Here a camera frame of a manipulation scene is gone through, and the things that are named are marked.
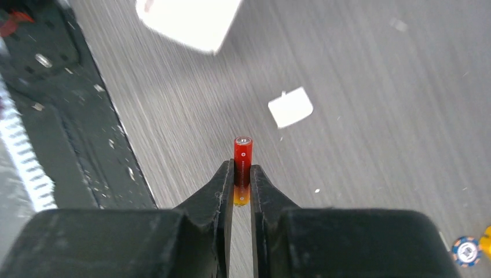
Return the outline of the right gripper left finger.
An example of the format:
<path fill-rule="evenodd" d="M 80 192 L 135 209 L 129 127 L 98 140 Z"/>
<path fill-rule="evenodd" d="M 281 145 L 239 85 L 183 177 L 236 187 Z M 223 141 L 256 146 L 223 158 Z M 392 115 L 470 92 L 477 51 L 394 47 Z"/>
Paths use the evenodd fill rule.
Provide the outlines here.
<path fill-rule="evenodd" d="M 52 209 L 34 215 L 2 277 L 228 277 L 234 162 L 172 209 Z"/>

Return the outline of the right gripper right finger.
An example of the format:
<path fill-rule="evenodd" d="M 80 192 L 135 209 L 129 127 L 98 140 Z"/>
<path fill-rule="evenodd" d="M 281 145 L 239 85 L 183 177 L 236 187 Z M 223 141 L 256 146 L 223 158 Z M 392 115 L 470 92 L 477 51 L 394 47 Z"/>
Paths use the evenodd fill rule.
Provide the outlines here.
<path fill-rule="evenodd" d="M 255 277 L 459 277 L 428 216 L 413 210 L 302 208 L 250 170 Z"/>

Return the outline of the white remote control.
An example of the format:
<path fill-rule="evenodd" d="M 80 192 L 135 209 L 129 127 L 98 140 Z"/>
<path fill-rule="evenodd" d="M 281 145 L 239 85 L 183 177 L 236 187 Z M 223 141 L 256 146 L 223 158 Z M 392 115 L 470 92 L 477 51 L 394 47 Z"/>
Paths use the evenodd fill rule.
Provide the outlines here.
<path fill-rule="evenodd" d="M 136 1 L 138 18 L 159 35 L 204 54 L 217 54 L 241 0 Z"/>

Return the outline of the white battery cover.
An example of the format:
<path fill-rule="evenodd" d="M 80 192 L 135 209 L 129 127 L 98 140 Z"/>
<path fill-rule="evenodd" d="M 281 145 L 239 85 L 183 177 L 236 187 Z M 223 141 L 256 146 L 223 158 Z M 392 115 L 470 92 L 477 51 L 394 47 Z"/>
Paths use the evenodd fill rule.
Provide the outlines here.
<path fill-rule="evenodd" d="M 269 101 L 268 109 L 277 128 L 283 129 L 310 116 L 313 104 L 304 87 L 299 87 L 290 92 L 282 92 L 280 97 Z"/>

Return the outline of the red AAA battery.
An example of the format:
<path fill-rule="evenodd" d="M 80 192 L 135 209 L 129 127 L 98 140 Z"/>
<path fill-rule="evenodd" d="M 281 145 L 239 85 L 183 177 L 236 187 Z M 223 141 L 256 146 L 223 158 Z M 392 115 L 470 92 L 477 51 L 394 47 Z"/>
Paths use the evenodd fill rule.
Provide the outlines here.
<path fill-rule="evenodd" d="M 250 169 L 253 140 L 246 136 L 234 141 L 234 205 L 245 206 L 250 202 Z"/>

